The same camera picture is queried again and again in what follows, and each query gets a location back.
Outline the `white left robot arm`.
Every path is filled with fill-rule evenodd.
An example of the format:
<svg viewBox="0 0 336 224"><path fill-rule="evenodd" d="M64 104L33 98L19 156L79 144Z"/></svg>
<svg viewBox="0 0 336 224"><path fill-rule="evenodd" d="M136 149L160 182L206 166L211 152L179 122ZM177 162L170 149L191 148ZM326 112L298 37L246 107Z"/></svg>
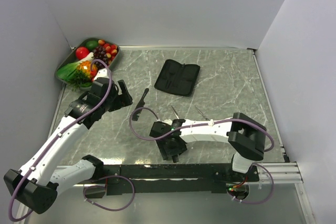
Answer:
<svg viewBox="0 0 336 224"><path fill-rule="evenodd" d="M13 198L31 211L42 214L58 195L73 185L89 180L98 183L104 176L100 159L84 156L78 163L62 172L55 169L66 152L106 112L130 106L133 99L123 80L95 80L89 91L70 103L56 130L40 150L19 170L9 169L4 182Z"/></svg>

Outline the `black zipper tool case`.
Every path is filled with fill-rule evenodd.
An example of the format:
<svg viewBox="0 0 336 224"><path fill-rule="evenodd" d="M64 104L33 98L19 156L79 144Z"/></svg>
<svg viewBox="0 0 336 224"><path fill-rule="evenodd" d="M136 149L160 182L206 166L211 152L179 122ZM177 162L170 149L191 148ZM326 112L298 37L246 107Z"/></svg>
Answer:
<svg viewBox="0 0 336 224"><path fill-rule="evenodd" d="M154 87L168 94L190 97L200 69L197 64L181 64L168 59L165 61Z"/></svg>

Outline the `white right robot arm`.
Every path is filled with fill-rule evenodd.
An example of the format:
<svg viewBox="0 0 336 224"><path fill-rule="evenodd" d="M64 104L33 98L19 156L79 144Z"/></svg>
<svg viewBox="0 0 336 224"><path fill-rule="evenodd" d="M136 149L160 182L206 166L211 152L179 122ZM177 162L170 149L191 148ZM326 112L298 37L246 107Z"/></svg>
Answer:
<svg viewBox="0 0 336 224"><path fill-rule="evenodd" d="M234 113L232 120L193 121L175 119L171 124L154 122L150 137L157 138L170 131L172 134L157 140L164 160L179 161L179 155L187 151L193 142L221 142L230 144L236 153L232 158L229 175L235 181L243 180L253 162L264 159L266 128L243 113Z"/></svg>

